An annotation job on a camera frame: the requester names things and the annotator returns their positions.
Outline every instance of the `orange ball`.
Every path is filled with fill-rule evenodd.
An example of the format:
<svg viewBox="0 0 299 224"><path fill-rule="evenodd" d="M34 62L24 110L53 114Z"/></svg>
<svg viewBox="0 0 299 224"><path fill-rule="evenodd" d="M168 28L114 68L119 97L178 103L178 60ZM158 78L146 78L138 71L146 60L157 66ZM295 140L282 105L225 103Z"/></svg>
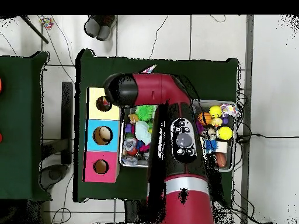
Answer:
<svg viewBox="0 0 299 224"><path fill-rule="evenodd" d="M202 125L212 123L212 116L209 113L200 113L198 119L199 119L199 123L201 123Z"/></svg>

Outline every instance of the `round hole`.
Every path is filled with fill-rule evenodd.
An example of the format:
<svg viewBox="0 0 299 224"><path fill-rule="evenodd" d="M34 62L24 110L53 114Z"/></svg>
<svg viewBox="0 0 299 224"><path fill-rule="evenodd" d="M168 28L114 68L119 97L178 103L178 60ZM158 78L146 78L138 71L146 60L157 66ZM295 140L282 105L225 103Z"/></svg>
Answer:
<svg viewBox="0 0 299 224"><path fill-rule="evenodd" d="M108 162L105 160L97 160L93 164L93 169L96 173L105 174L108 171Z"/></svg>
<svg viewBox="0 0 299 224"><path fill-rule="evenodd" d="M112 108L112 104L107 101L106 97L101 96L96 100L96 108L100 111L109 111Z"/></svg>
<svg viewBox="0 0 299 224"><path fill-rule="evenodd" d="M97 127L93 132L93 140L98 145L108 145L112 138L112 130L107 126Z"/></svg>

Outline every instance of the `blue box face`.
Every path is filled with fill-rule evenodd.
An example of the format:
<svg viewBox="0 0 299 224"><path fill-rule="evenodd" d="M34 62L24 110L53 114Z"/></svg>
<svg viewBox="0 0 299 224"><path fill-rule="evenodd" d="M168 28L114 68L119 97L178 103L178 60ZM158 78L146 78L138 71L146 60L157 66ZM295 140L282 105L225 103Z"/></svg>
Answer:
<svg viewBox="0 0 299 224"><path fill-rule="evenodd" d="M107 145L98 145L92 138L93 132L97 127L107 126L112 130L113 138ZM87 151L111 151L117 152L119 140L119 121L113 120L88 120Z"/></svg>

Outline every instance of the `black shoe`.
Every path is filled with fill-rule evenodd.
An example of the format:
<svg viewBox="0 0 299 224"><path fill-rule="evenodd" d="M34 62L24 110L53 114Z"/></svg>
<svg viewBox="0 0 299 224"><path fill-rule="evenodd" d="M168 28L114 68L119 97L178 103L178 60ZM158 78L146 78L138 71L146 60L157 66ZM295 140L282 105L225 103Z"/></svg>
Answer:
<svg viewBox="0 0 299 224"><path fill-rule="evenodd" d="M100 31L97 35L97 39L100 41L108 40L111 37L112 27L116 24L115 15L106 15L102 17L100 23Z"/></svg>

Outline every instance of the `yellow ball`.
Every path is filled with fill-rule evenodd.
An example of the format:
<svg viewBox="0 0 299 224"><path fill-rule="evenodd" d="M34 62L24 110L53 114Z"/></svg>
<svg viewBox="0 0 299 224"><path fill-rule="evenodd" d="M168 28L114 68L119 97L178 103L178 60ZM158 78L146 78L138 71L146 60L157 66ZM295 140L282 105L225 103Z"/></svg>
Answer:
<svg viewBox="0 0 299 224"><path fill-rule="evenodd" d="M222 115L220 106L212 106L208 112L212 118L219 118Z"/></svg>
<svg viewBox="0 0 299 224"><path fill-rule="evenodd" d="M223 140L229 140L232 137L232 129L230 127L221 127L216 132L217 138L223 139Z"/></svg>

